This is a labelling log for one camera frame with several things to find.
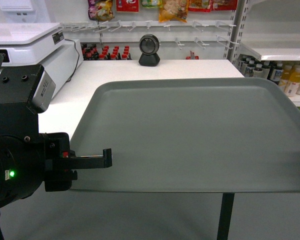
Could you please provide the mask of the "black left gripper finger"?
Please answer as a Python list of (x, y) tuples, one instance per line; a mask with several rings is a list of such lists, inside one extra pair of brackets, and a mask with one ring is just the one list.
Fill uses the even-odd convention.
[(71, 156), (52, 160), (52, 170), (87, 170), (111, 167), (112, 149), (102, 150), (102, 155)]

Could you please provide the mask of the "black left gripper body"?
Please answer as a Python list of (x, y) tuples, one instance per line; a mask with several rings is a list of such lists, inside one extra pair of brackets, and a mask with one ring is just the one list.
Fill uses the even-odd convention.
[(78, 173), (51, 165), (72, 156), (69, 135), (64, 132), (42, 133), (35, 143), (0, 136), (0, 208), (30, 197), (42, 183), (47, 192), (69, 190)]

